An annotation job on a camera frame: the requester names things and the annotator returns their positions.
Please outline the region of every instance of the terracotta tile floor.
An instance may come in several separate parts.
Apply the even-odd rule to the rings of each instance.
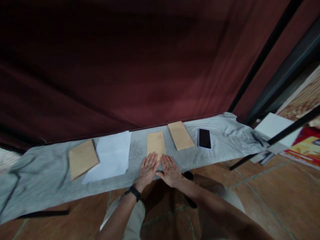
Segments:
[[[265,166],[247,162],[235,171],[237,160],[198,169],[237,193],[249,217],[274,239],[320,239],[320,171],[277,155]],[[141,229],[144,239],[200,239],[198,211],[180,192],[161,180],[148,192],[152,205]],[[94,239],[107,207],[125,189],[87,197],[55,207],[71,208],[68,216],[18,219],[0,225],[0,239]]]

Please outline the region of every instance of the phone screen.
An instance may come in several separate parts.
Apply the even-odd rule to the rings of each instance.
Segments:
[[[199,147],[211,149],[209,130],[199,129]]]

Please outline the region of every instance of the black watch strap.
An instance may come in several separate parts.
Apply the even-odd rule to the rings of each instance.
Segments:
[[[131,192],[133,195],[136,196],[137,202],[140,200],[140,193],[139,193],[139,191],[138,191],[134,186],[131,186],[131,187],[124,193],[124,195],[127,195],[129,192]]]

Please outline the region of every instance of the kraft paper envelope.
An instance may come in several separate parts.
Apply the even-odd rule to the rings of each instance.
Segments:
[[[181,121],[169,123],[168,127],[178,151],[194,147],[194,143]]]
[[[163,132],[149,133],[147,135],[147,156],[149,153],[156,152],[158,154],[157,161],[160,160],[162,154],[166,155],[166,147],[164,146]]]
[[[72,181],[97,165],[99,160],[94,150],[92,140],[70,149],[69,163]]]

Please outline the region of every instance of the maroon fabric backdrop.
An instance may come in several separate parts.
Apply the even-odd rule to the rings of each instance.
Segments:
[[[246,120],[263,89],[319,15],[319,0],[302,2],[234,109],[238,122]]]
[[[288,2],[4,4],[1,124],[56,142],[227,111]]]

